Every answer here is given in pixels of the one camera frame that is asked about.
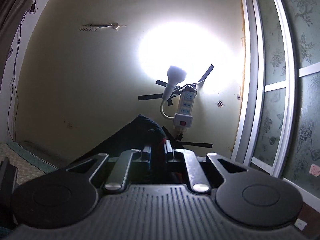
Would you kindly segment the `navy red white patterned sweater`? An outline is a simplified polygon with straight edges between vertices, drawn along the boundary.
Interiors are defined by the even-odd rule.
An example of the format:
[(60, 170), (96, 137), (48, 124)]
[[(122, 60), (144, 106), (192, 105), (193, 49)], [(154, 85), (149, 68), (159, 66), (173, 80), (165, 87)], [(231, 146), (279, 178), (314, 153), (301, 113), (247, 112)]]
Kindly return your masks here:
[(135, 184), (154, 184), (165, 166), (165, 140), (163, 129), (150, 118), (140, 114), (112, 136), (75, 159), (72, 164), (98, 153), (107, 153), (110, 157), (118, 157), (126, 150), (143, 150), (146, 146), (150, 146), (150, 168), (145, 167), (142, 163), (135, 163), (130, 168), (130, 176)]

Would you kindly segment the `white power strip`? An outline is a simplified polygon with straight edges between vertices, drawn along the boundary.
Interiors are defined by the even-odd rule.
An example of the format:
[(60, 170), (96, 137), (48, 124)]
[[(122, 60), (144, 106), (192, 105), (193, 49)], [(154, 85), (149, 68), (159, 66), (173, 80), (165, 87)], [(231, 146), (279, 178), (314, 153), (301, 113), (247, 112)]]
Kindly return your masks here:
[(179, 105), (177, 112), (174, 115), (173, 125), (177, 135), (184, 133), (188, 128), (191, 128), (193, 117), (191, 115), (195, 92), (185, 90), (180, 95)]

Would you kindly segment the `white lamp bulb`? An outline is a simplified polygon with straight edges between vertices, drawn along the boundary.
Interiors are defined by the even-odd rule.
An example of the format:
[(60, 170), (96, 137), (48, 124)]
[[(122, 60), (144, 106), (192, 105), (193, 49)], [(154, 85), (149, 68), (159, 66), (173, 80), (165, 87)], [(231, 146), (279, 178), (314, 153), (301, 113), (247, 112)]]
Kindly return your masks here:
[(161, 115), (167, 120), (173, 120), (174, 117), (168, 116), (164, 113), (164, 109), (163, 109), (164, 104), (165, 104), (165, 102), (167, 102), (170, 99), (172, 93), (175, 90), (176, 85), (185, 80), (186, 75), (187, 75), (187, 73), (183, 69), (175, 67), (175, 66), (170, 66), (167, 71), (168, 83), (167, 83), (165, 90), (163, 92), (162, 102), (161, 102), (161, 106), (160, 106)]

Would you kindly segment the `sliding glass wardrobe door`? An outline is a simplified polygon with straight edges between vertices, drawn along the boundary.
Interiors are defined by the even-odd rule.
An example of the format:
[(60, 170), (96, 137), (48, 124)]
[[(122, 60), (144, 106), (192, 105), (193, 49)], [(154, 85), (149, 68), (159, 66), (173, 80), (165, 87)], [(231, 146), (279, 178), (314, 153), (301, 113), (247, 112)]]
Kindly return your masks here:
[(245, 79), (232, 160), (319, 198), (319, 0), (242, 0)]

